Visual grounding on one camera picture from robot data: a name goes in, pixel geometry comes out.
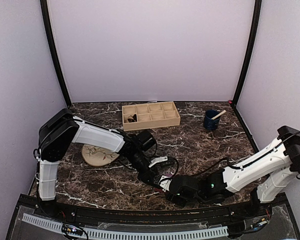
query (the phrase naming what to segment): black metal pole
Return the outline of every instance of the black metal pole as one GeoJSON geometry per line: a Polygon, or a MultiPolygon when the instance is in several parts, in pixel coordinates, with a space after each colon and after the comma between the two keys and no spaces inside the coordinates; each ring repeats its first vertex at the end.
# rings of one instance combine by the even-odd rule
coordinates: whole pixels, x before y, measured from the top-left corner
{"type": "Polygon", "coordinates": [[[239,77],[238,84],[236,86],[236,90],[233,96],[232,103],[236,106],[238,104],[242,88],[244,87],[245,79],[247,76],[251,55],[254,49],[256,35],[257,35],[257,29],[258,29],[258,23],[259,23],[259,17],[261,12],[261,3],[262,0],[255,0],[254,3],[254,11],[253,11],[253,17],[252,17],[252,24],[250,29],[250,35],[248,40],[248,45],[246,47],[245,56],[243,60],[243,65],[239,77]]]}
{"type": "Polygon", "coordinates": [[[66,86],[64,75],[62,74],[62,70],[61,70],[61,66],[57,54],[57,49],[56,49],[55,40],[51,28],[50,17],[49,17],[48,3],[47,0],[40,0],[40,3],[41,3],[41,11],[42,11],[42,18],[43,18],[46,38],[48,40],[48,45],[50,48],[50,54],[52,57],[55,73],[58,78],[65,103],[69,108],[72,103],[66,86]]]}

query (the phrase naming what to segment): black frame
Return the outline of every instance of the black frame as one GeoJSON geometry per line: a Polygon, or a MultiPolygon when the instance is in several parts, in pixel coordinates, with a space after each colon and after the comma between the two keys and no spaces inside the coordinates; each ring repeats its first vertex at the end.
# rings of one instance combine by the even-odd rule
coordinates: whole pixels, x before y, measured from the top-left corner
{"type": "MultiPolygon", "coordinates": [[[[14,208],[14,212],[10,221],[9,229],[6,235],[6,240],[11,238],[14,223],[18,215],[19,207],[25,206],[35,210],[35,214],[45,216],[39,208],[37,208],[37,199],[32,196],[21,194],[19,200],[14,208]]],[[[173,211],[127,211],[127,210],[109,210],[98,209],[91,207],[82,207],[69,205],[65,203],[57,203],[60,209],[74,212],[75,215],[71,222],[79,226],[94,225],[97,226],[99,222],[105,223],[119,223],[119,224],[133,224],[133,225],[164,225],[164,224],[185,224],[208,222],[211,225],[231,226],[242,224],[243,219],[235,217],[232,212],[237,213],[250,205],[250,202],[241,202],[232,205],[204,207],[187,210],[173,210],[173,211]]],[[[291,207],[285,193],[280,193],[272,202],[273,206],[285,204],[290,219],[292,221],[293,229],[297,239],[300,239],[300,231],[298,229],[295,217],[291,211],[291,207]]],[[[258,212],[256,216],[262,216],[264,212],[258,212]]]]}
{"type": "Polygon", "coordinates": [[[233,100],[232,100],[232,103],[234,104],[234,106],[236,106],[238,104],[238,101],[239,101],[239,98],[240,98],[240,95],[241,95],[241,92],[242,92],[242,89],[244,87],[244,83],[246,80],[252,52],[254,50],[257,29],[258,29],[258,23],[259,23],[259,17],[260,17],[260,12],[261,12],[261,3],[262,3],[262,0],[255,0],[255,3],[254,3],[254,10],[253,10],[249,40],[248,40],[248,44],[247,44],[246,51],[245,51],[245,56],[244,56],[244,60],[243,60],[243,65],[242,65],[239,81],[236,86],[235,93],[234,93],[233,100]]]}
{"type": "Polygon", "coordinates": [[[252,148],[253,148],[254,153],[259,152],[259,148],[258,148],[258,146],[257,146],[257,144],[254,140],[254,137],[252,136],[251,132],[249,131],[249,128],[247,127],[247,125],[246,125],[244,119],[242,118],[240,112],[238,111],[236,105],[233,104],[233,103],[230,103],[230,106],[232,107],[232,110],[233,110],[235,116],[238,118],[239,123],[241,124],[241,126],[242,126],[242,128],[243,128],[243,130],[244,130],[244,132],[245,132],[252,148]]]}
{"type": "Polygon", "coordinates": [[[48,45],[50,48],[50,54],[53,61],[54,70],[58,78],[58,82],[63,94],[63,98],[65,100],[67,107],[69,108],[72,102],[69,96],[69,92],[66,86],[65,78],[62,73],[61,65],[57,54],[56,44],[55,44],[54,35],[52,32],[52,27],[51,27],[51,22],[49,17],[47,0],[40,0],[40,4],[41,4],[41,11],[42,11],[42,18],[43,18],[43,23],[45,28],[46,39],[48,41],[48,45]]]}

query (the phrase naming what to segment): wooden stick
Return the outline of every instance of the wooden stick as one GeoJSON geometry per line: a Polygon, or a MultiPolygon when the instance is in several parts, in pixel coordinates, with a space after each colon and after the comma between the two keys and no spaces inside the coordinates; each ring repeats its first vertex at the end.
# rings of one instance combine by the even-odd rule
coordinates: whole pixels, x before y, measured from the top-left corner
{"type": "Polygon", "coordinates": [[[223,110],[222,112],[220,112],[218,115],[214,116],[213,118],[211,118],[212,120],[217,119],[218,117],[220,117],[222,114],[226,113],[226,110],[223,110]]]}

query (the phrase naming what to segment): white wall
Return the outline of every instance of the white wall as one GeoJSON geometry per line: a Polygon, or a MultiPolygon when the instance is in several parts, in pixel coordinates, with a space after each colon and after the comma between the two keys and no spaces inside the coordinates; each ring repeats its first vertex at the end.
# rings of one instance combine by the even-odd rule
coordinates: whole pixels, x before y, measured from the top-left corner
{"type": "Polygon", "coordinates": [[[0,0],[0,240],[35,173],[38,130],[64,103],[38,0],[0,0]]]}
{"type": "Polygon", "coordinates": [[[73,102],[228,101],[254,0],[50,0],[73,102]]]}
{"type": "MultiPolygon", "coordinates": [[[[300,130],[300,1],[263,1],[238,110],[260,149],[283,125],[300,130]]],[[[300,181],[286,193],[300,229],[300,181]]]]}

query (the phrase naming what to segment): white cable tray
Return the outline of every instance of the white cable tray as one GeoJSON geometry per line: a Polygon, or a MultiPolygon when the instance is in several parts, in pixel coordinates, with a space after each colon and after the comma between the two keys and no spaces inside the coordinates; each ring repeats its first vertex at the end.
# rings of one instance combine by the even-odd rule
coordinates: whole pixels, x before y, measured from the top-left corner
{"type": "MultiPolygon", "coordinates": [[[[54,220],[44,219],[27,213],[23,214],[23,222],[46,229],[51,232],[62,234],[62,223],[54,220]]],[[[216,227],[210,229],[194,230],[194,231],[178,231],[178,232],[121,232],[93,229],[89,227],[83,228],[91,240],[204,240],[214,239],[228,236],[228,227],[216,227]]]]}

